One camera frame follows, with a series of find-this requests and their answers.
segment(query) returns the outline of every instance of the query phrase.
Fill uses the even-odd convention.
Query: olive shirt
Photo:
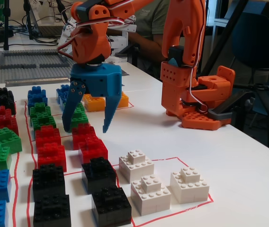
[[[135,13],[136,32],[153,41],[153,35],[162,35],[170,0],[154,0]],[[159,78],[160,66],[153,65],[146,59],[138,59],[138,68]]]

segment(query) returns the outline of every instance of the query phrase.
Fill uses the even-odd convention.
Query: person's arm
[[[155,63],[161,63],[166,60],[162,55],[163,35],[153,35],[152,41],[138,33],[128,33],[128,39],[130,42],[140,45],[140,54],[148,60]]]

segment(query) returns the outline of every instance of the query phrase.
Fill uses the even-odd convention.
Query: white lego brick
[[[179,173],[171,173],[170,188],[180,204],[207,201],[209,185],[201,179],[195,183],[185,183]]]
[[[184,183],[195,183],[200,181],[200,173],[193,167],[184,167],[180,171]]]
[[[133,164],[142,163],[146,159],[146,155],[141,150],[132,150],[128,152],[128,160]]]
[[[131,199],[141,216],[170,209],[171,193],[164,185],[157,192],[146,193],[140,181],[131,182]]]
[[[130,183],[131,181],[140,180],[142,176],[151,175],[154,171],[154,163],[145,157],[145,161],[133,165],[127,156],[119,157],[119,172]]]
[[[161,181],[156,175],[147,175],[141,178],[141,187],[146,193],[157,192],[161,190]]]

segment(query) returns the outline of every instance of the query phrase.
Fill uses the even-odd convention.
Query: black lego brick
[[[69,195],[46,195],[35,201],[34,227],[71,226]]]
[[[116,173],[110,162],[103,157],[91,159],[90,163],[82,164],[82,168],[82,180],[87,194],[116,185]]]
[[[40,200],[44,195],[56,193],[65,195],[65,179],[63,167],[54,164],[42,165],[33,172],[34,201]]]
[[[110,186],[95,192],[91,208],[98,227],[116,227],[131,223],[131,206],[122,188]]]
[[[8,91],[6,87],[0,88],[0,106],[5,106],[5,109],[10,109],[11,114],[16,114],[15,98],[12,91]]]

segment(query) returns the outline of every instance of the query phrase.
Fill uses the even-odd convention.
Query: laptop
[[[52,26],[42,26],[38,25],[35,14],[30,6],[30,20],[33,28],[33,34],[38,37],[50,38],[50,37],[60,37],[63,30],[63,25],[52,25]]]

